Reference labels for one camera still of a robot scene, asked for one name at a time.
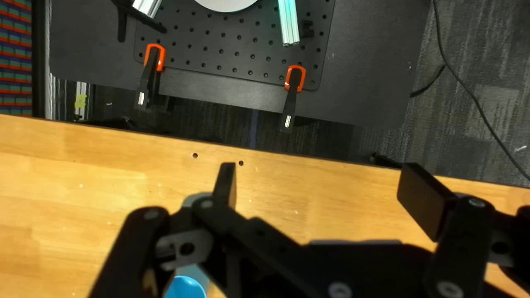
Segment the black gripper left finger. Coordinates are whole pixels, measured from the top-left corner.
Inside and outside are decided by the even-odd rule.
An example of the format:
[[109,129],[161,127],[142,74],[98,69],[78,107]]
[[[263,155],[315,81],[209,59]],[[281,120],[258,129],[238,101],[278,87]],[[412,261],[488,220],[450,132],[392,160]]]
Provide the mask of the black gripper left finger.
[[164,298],[195,266],[227,298],[303,298],[298,245],[260,218],[235,210],[237,172],[220,165],[214,190],[170,213],[132,210],[89,289],[89,298]]

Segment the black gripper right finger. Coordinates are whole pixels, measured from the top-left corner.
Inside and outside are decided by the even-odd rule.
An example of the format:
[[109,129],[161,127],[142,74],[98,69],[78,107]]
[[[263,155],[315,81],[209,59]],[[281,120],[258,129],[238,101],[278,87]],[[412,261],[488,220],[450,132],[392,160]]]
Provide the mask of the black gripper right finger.
[[530,288],[530,205],[503,213],[480,197],[452,192],[419,163],[401,165],[397,200],[437,243],[422,276],[429,298],[502,296],[485,281],[488,263]]

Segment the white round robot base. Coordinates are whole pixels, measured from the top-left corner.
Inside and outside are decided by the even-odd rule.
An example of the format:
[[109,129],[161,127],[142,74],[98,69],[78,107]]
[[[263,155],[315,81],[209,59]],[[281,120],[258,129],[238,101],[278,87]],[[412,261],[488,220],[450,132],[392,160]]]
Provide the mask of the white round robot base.
[[200,6],[218,11],[218,13],[235,13],[250,8],[258,0],[195,0]]

